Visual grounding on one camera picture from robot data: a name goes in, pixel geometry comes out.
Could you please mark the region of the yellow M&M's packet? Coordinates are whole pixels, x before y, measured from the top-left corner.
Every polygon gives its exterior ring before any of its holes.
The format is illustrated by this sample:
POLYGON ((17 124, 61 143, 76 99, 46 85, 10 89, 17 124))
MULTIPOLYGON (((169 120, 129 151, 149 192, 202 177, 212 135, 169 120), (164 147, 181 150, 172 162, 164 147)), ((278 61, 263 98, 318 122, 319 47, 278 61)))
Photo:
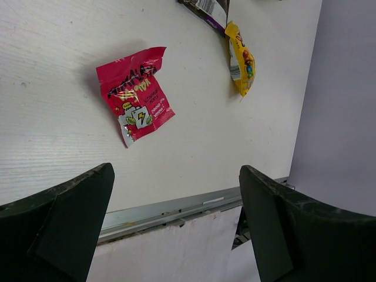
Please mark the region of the yellow M&M's packet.
POLYGON ((228 23, 225 34, 229 38, 230 76, 239 94, 245 97, 256 75, 255 59, 244 44, 239 27, 235 23, 228 23))

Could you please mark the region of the red snack packet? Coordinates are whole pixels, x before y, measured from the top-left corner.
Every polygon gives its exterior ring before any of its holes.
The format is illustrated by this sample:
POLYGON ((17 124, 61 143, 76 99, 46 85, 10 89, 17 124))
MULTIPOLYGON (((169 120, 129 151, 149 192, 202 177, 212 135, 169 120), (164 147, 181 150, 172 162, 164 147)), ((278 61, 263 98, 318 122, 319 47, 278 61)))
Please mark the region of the red snack packet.
POLYGON ((96 68, 101 96, 117 117, 126 147, 175 115, 155 77, 165 50, 152 47, 96 68))

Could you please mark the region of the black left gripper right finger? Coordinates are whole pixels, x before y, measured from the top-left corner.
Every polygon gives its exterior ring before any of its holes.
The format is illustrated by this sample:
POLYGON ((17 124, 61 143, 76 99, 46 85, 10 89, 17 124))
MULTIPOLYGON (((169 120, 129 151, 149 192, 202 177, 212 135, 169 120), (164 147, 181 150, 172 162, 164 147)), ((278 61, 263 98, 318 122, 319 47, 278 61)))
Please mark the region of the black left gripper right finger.
POLYGON ((239 182, 261 281, 375 280, 375 217, 322 203, 249 165, 239 182))

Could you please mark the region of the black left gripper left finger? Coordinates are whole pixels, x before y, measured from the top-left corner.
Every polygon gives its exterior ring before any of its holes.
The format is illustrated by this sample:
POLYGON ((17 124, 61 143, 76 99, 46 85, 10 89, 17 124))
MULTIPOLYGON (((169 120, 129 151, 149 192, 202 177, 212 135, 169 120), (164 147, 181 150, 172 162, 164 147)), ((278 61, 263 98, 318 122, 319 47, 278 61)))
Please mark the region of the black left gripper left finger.
POLYGON ((111 163, 1 206, 1 281, 86 281, 115 179, 111 163))

